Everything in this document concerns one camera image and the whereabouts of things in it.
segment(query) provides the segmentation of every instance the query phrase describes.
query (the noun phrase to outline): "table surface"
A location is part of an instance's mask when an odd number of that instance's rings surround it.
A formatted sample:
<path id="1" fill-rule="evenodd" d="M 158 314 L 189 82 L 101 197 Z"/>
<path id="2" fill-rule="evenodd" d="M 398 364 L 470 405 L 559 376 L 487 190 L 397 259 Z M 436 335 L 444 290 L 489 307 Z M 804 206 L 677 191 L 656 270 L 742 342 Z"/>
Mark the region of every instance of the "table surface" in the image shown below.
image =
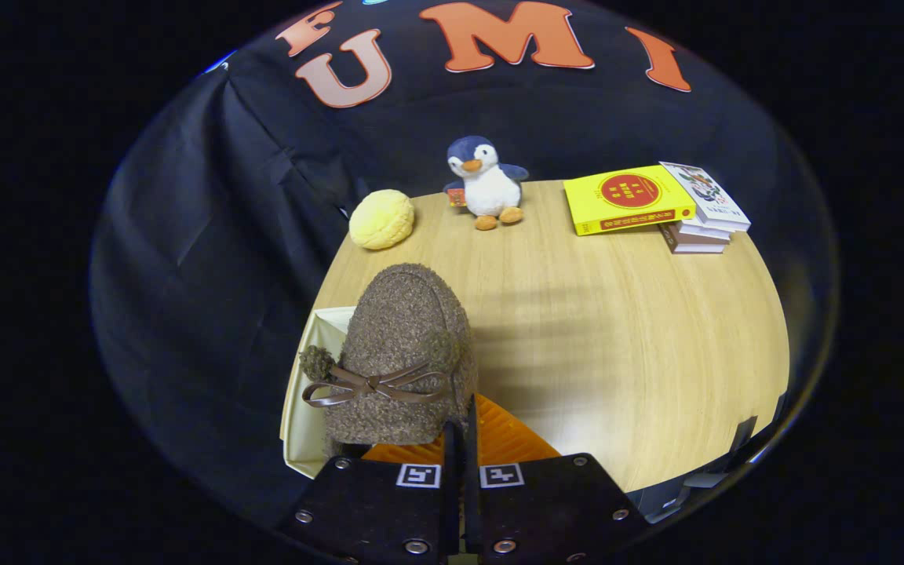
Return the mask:
<path id="1" fill-rule="evenodd" d="M 746 233 L 699 255 L 669 253 L 653 225 L 578 237 L 559 181 L 523 183 L 523 221 L 490 231 L 444 194 L 413 203 L 397 246 L 341 244 L 313 308 L 355 305 L 391 264 L 428 265 L 469 315 L 480 393 L 627 491 L 727 454 L 740 422 L 771 422 L 786 322 Z"/>

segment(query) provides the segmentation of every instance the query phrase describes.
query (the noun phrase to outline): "yellow ball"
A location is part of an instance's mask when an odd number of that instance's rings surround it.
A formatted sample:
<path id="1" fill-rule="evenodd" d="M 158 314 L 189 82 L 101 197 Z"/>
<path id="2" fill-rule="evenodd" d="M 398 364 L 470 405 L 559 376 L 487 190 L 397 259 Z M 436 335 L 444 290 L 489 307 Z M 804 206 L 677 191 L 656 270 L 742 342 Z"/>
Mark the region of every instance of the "yellow ball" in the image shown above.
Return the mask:
<path id="1" fill-rule="evenodd" d="M 366 250 L 384 250 L 410 235 L 414 205 L 399 190 L 377 190 L 351 214 L 351 240 Z"/>

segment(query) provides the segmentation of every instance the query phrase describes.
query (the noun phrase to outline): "brown ribbon bow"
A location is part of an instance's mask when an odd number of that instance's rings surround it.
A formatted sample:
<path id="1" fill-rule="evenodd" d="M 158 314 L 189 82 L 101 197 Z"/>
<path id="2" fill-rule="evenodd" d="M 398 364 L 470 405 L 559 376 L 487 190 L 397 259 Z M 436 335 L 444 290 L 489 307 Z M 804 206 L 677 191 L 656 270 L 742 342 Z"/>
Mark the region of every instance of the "brown ribbon bow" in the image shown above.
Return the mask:
<path id="1" fill-rule="evenodd" d="M 411 384 L 425 377 L 430 377 L 431 375 L 445 375 L 445 373 L 438 371 L 431 371 L 422 375 L 411 374 L 417 369 L 421 369 L 426 365 L 427 362 L 424 362 L 413 365 L 413 367 L 409 369 L 401 369 L 388 375 L 367 378 L 361 375 L 356 375 L 355 373 L 352 373 L 347 369 L 341 369 L 340 367 L 337 367 L 337 365 L 334 365 L 334 367 L 330 369 L 330 374 L 334 375 L 335 377 L 337 377 L 337 379 L 340 380 L 338 380 L 338 382 L 331 383 L 312 383 L 308 387 L 305 387 L 305 390 L 302 391 L 302 400 L 304 400 L 309 406 L 312 406 L 313 408 L 323 408 L 326 406 L 342 404 L 349 400 L 353 400 L 358 396 L 366 396 L 377 392 L 379 394 L 382 394 L 384 397 L 392 398 L 392 400 L 399 400 L 401 402 L 434 402 L 445 394 L 445 391 L 448 390 L 447 386 L 442 386 L 442 388 L 438 391 L 427 394 L 424 394 L 422 392 L 410 392 L 407 390 L 396 389 L 396 387 L 398 386 Z M 333 396 L 312 398 L 312 393 L 323 387 L 341 388 L 344 389 L 345 392 L 340 392 L 334 394 Z"/>

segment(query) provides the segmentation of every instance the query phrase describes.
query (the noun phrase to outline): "stuffed penguin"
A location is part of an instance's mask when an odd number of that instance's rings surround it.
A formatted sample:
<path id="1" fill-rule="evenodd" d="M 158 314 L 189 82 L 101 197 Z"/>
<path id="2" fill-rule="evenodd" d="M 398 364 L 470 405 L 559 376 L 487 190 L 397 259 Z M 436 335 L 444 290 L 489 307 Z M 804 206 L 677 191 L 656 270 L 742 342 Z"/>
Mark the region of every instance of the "stuffed penguin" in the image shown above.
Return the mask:
<path id="1" fill-rule="evenodd" d="M 476 229 L 493 229 L 498 221 L 505 224 L 520 221 L 523 211 L 521 186 L 528 171 L 498 160 L 498 150 L 487 138 L 466 136 L 450 144 L 449 168 L 462 180 L 449 183 L 444 192 L 465 189 L 466 208 L 476 215 Z"/>

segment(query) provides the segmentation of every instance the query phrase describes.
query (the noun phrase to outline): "pom-pom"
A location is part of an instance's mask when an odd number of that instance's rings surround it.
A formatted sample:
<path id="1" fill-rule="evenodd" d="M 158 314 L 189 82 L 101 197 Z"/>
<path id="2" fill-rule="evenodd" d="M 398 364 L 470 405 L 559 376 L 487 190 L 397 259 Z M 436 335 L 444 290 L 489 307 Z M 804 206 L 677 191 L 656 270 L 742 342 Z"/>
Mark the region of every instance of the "pom-pom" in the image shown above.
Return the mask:
<path id="1" fill-rule="evenodd" d="M 333 356 L 323 347 L 314 344 L 298 354 L 298 368 L 313 382 L 324 382 L 330 378 L 330 369 L 334 368 Z"/>

